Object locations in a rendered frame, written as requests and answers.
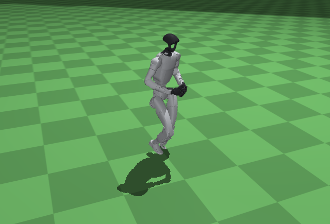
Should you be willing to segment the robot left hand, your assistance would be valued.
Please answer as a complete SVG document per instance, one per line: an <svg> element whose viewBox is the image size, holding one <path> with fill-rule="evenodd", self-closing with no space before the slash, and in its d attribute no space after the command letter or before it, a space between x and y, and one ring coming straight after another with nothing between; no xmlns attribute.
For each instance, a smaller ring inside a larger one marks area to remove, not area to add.
<svg viewBox="0 0 330 224"><path fill-rule="evenodd" d="M181 89L181 88L184 88L184 87L185 87L185 90L183 90L183 92L181 92L182 94L180 94L181 96L179 96L179 97L183 97L184 94L185 94L186 91L187 91L187 86L186 86L186 84L185 84L184 82L182 82L182 87L180 87L180 89Z"/></svg>

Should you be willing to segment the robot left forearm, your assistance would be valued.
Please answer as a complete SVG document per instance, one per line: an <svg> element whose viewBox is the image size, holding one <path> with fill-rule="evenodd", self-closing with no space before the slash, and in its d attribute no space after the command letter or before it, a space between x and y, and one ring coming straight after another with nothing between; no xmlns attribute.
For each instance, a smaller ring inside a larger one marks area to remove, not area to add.
<svg viewBox="0 0 330 224"><path fill-rule="evenodd" d="M179 74L176 74L176 75L174 76L174 78L176 79L177 84L178 84L179 86L182 84L182 82L184 82L183 79L182 79L182 76L181 76L180 72L179 72Z"/></svg>

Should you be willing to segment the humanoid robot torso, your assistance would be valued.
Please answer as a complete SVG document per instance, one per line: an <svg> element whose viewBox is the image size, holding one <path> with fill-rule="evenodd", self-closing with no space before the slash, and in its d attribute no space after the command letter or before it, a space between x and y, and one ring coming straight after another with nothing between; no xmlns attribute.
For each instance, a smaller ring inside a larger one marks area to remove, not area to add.
<svg viewBox="0 0 330 224"><path fill-rule="evenodd" d="M165 52L164 54L167 55L168 53ZM162 86L166 86L166 84L170 81L177 61L177 54L175 52L172 52L172 56L166 56L164 54L157 54L156 57L162 58L162 64L153 76L153 80ZM162 100L165 100L168 97L168 94L161 93L157 90L153 91L153 96L155 94L161 97Z"/></svg>

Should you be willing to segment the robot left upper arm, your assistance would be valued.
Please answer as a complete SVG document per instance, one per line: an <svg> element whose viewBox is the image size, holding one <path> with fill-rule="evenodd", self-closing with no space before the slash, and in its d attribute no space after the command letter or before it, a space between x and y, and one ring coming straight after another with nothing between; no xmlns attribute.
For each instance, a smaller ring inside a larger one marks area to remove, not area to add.
<svg viewBox="0 0 330 224"><path fill-rule="evenodd" d="M179 66L179 60L181 57L180 53L178 53L176 51L174 51L174 52L177 54L177 61L176 61L176 66L175 66L173 74L172 74L173 76L175 76L176 74L179 74L178 66Z"/></svg>

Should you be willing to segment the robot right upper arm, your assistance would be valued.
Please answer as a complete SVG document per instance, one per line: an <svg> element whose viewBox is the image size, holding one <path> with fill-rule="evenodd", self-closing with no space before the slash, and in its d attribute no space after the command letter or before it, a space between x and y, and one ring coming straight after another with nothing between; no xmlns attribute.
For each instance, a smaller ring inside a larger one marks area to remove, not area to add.
<svg viewBox="0 0 330 224"><path fill-rule="evenodd" d="M147 73L147 75L145 77L145 80L144 80L145 84L146 84L146 81L148 79L151 79L155 75L157 69L161 66L161 64L162 64L162 58L161 57L155 57L151 60L150 68L149 68L148 73Z"/></svg>

